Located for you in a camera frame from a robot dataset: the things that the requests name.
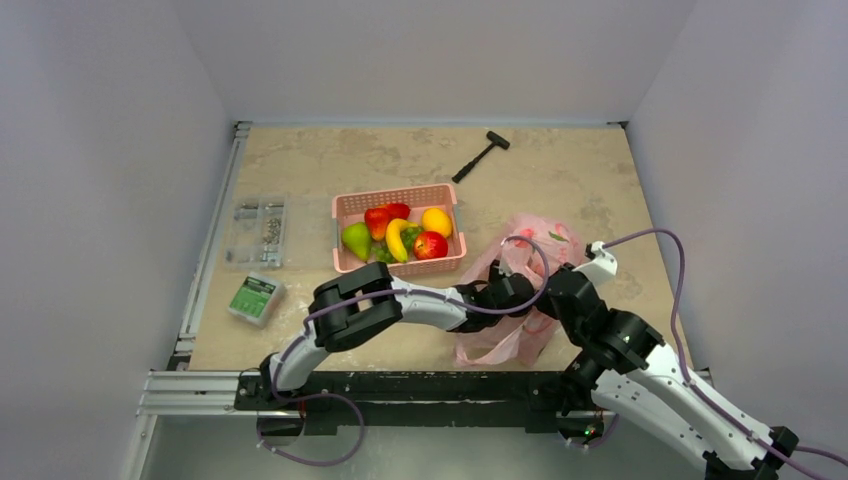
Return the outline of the red fake apple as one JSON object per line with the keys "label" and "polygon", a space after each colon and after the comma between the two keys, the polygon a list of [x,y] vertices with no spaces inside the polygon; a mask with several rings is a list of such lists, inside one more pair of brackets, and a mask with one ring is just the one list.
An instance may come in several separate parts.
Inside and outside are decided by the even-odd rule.
{"label": "red fake apple", "polygon": [[444,258],[449,253],[447,239],[435,231],[423,231],[414,240],[413,254],[417,260]]}

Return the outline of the yellow fake banana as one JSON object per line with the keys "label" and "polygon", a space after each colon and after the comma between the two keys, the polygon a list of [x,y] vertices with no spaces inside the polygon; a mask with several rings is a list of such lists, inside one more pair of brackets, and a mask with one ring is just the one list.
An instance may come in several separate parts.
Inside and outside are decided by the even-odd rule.
{"label": "yellow fake banana", "polygon": [[408,261],[408,251],[404,246],[401,233],[409,228],[417,228],[418,225],[403,219],[390,221],[385,235],[385,242],[392,257],[399,263]]}

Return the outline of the pink plastic bag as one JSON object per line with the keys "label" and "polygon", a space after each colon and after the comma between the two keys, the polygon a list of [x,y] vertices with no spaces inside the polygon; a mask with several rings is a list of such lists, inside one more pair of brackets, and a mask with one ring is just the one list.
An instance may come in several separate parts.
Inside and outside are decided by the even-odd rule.
{"label": "pink plastic bag", "polygon": [[[543,261],[555,272],[566,263],[577,266],[585,261],[585,243],[563,222],[534,214],[514,215],[503,232],[463,273],[459,282],[486,280],[493,261],[505,264],[510,273],[519,273],[539,287]],[[554,320],[533,309],[519,317],[503,317],[497,325],[480,332],[459,334],[455,341],[458,367],[494,366],[516,360],[533,366],[554,336]]]}

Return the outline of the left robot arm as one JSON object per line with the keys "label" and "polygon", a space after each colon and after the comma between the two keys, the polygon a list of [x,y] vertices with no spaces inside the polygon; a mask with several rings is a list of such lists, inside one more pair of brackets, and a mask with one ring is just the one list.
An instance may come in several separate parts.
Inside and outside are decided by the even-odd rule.
{"label": "left robot arm", "polygon": [[330,355],[356,349],[398,323],[476,333],[528,312],[539,289],[521,274],[439,289],[412,284],[375,263],[328,281],[313,292],[301,331],[260,365],[269,398],[301,389]]}

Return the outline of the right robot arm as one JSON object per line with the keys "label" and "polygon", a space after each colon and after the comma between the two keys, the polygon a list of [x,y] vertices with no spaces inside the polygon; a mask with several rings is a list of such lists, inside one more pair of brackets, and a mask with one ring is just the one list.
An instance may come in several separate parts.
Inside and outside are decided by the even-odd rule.
{"label": "right robot arm", "polygon": [[707,479],[776,479],[798,444],[698,382],[662,335],[638,315],[610,308],[580,271],[554,273],[534,303],[562,325],[579,353],[543,391],[563,413],[608,409],[660,440]]}

